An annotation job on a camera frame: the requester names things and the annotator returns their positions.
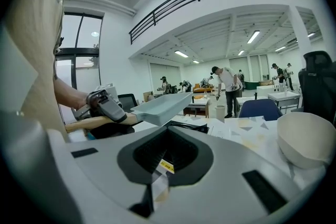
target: black rubber pad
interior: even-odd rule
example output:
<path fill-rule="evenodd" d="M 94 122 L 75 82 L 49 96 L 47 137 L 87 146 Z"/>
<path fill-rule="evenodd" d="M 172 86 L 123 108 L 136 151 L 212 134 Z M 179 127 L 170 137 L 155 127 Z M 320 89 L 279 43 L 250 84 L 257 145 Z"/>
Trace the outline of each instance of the black rubber pad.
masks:
<path fill-rule="evenodd" d="M 71 154 L 73 155 L 74 158 L 79 158 L 79 157 L 90 155 L 90 154 L 93 154 L 93 153 L 96 153 L 96 152 L 98 152 L 98 150 L 91 147 L 91 148 L 87 148 L 85 150 L 71 152 Z"/>
<path fill-rule="evenodd" d="M 287 202 L 270 183 L 256 170 L 242 174 L 269 214 L 275 212 Z"/>

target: light blue tray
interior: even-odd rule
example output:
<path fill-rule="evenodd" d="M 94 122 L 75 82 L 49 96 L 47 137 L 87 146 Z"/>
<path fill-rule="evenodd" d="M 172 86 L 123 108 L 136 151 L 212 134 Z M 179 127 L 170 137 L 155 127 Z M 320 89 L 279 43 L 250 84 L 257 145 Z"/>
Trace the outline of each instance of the light blue tray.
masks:
<path fill-rule="evenodd" d="M 162 126 L 192 102 L 192 92 L 166 94 L 132 108 L 139 121 Z"/>

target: blue chair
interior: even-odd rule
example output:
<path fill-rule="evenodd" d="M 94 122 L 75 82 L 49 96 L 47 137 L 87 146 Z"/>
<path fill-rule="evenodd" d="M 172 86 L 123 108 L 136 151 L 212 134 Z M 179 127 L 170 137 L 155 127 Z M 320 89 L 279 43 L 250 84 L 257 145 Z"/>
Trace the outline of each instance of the blue chair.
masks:
<path fill-rule="evenodd" d="M 271 99 L 246 101 L 240 111 L 239 118 L 258 116 L 264 116 L 265 121 L 276 121 L 282 116 L 282 113 Z"/>

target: yellow label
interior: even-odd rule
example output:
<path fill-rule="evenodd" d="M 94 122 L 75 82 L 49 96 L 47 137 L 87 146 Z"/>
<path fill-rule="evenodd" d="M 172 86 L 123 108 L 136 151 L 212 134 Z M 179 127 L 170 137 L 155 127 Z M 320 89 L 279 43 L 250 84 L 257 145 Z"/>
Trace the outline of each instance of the yellow label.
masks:
<path fill-rule="evenodd" d="M 160 161 L 160 165 L 165 168 L 166 170 L 168 170 L 171 173 L 174 173 L 174 165 L 172 165 L 171 163 L 165 161 L 165 160 L 161 160 Z"/>

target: white trash bin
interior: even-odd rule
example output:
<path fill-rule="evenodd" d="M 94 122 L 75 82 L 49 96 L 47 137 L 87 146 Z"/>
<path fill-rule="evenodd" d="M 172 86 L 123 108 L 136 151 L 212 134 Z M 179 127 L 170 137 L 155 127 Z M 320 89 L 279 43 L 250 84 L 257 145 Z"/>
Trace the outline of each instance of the white trash bin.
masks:
<path fill-rule="evenodd" d="M 216 118 L 222 122 L 224 122 L 225 117 L 225 106 L 224 105 L 217 105 L 216 106 Z"/>

